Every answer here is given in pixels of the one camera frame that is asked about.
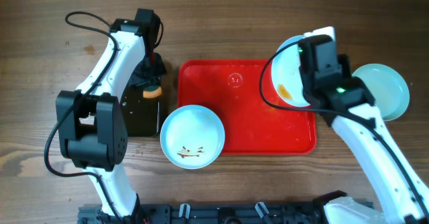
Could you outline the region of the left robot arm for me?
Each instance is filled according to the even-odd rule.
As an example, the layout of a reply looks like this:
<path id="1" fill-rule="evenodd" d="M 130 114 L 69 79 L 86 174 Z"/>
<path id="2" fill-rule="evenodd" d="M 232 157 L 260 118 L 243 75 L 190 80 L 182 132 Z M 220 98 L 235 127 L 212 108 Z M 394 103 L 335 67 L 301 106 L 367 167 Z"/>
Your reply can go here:
<path id="1" fill-rule="evenodd" d="M 44 152 L 47 169 L 57 176 L 49 161 L 55 135 L 60 151 L 80 168 L 77 176 L 89 176 L 100 199 L 95 219 L 101 223 L 141 223 L 143 211 L 132 189 L 123 159 L 128 129 L 121 106 L 123 94 L 135 94 L 134 117 L 151 119 L 148 136 L 160 130 L 160 95 L 166 67 L 154 50 L 160 44 L 164 25 L 158 16 L 147 19 L 116 19 L 105 34 L 108 43 L 89 76 L 74 91 L 61 91 L 56 98 L 57 122 Z"/>

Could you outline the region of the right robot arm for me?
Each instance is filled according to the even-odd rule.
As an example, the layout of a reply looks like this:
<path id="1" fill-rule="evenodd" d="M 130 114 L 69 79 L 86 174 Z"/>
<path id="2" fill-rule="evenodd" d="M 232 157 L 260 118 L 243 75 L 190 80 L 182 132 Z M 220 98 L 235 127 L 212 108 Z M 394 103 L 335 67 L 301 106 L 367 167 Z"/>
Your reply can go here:
<path id="1" fill-rule="evenodd" d="M 347 144 L 379 199 L 387 223 L 427 223 L 428 187 L 410 166 L 365 83 L 351 75 L 326 35 L 298 41 L 303 96 Z"/>

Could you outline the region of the green orange sponge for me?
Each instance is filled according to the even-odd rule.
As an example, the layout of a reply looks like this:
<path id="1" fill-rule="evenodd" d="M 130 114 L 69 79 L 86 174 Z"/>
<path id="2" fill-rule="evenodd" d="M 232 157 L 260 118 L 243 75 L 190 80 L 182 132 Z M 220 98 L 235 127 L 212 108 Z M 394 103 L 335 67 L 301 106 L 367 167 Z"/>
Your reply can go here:
<path id="1" fill-rule="evenodd" d="M 159 85 L 145 87 L 142 93 L 144 99 L 154 99 L 156 97 L 159 97 L 161 94 L 162 88 Z"/>

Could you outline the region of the white plate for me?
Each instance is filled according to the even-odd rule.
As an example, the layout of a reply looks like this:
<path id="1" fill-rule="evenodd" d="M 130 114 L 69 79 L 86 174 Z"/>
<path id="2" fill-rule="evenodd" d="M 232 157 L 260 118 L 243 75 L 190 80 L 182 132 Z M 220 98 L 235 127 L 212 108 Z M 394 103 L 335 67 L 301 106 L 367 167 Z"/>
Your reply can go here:
<path id="1" fill-rule="evenodd" d="M 160 132 L 160 144 L 175 166 L 200 169 L 220 156 L 225 144 L 225 128 L 209 108 L 186 105 L 168 115 Z"/>
<path id="2" fill-rule="evenodd" d="M 356 69 L 353 76 L 360 78 L 375 97 L 384 121 L 397 119 L 408 109 L 408 85 L 393 68 L 384 64 L 366 64 Z"/>
<path id="3" fill-rule="evenodd" d="M 289 44 L 305 38 L 304 35 L 294 36 L 286 40 L 278 52 Z M 303 84 L 300 75 L 300 53 L 294 44 L 281 51 L 271 63 L 271 81 L 276 93 L 287 104 L 293 107 L 308 107 L 310 104 L 303 95 Z"/>

